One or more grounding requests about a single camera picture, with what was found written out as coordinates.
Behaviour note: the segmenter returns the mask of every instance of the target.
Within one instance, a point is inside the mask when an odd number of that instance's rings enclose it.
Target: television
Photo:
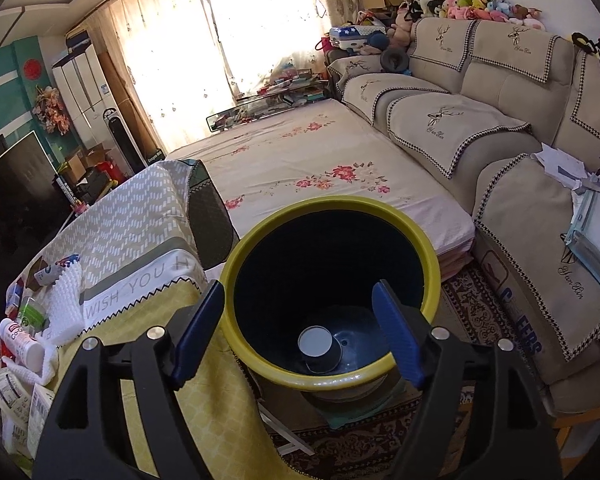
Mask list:
[[[6,291],[72,214],[34,132],[0,155],[0,321]]]

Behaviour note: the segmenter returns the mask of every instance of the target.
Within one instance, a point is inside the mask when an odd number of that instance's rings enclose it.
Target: sheer curtain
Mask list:
[[[94,21],[166,152],[209,136],[206,117],[234,106],[202,0],[111,0]]]
[[[297,68],[324,70],[315,44],[332,20],[341,24],[355,14],[354,1],[320,0],[318,7],[324,4],[329,11],[320,17],[316,0],[210,0],[218,37],[240,91],[253,91],[271,70],[289,61]]]

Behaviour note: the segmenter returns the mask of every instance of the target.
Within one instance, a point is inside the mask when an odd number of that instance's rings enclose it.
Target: white bottle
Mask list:
[[[36,374],[42,371],[45,348],[33,339],[23,327],[11,319],[3,319],[0,322],[0,338],[17,360],[29,370]]]

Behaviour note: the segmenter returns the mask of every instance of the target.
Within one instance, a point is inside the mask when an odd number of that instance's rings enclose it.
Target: mattress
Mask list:
[[[375,198],[413,219],[431,240],[444,278],[461,269],[474,239],[472,218],[448,191],[334,100],[237,126],[168,158],[205,163],[241,237],[283,207],[344,194]]]

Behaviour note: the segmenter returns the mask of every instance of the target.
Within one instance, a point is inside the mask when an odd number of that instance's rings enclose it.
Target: beige sofa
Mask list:
[[[411,76],[379,56],[336,60],[338,98],[474,216],[474,256],[555,412],[599,407],[600,286],[560,238],[570,190],[525,155],[544,142],[600,166],[598,60],[528,27],[439,18],[414,26],[409,53]]]

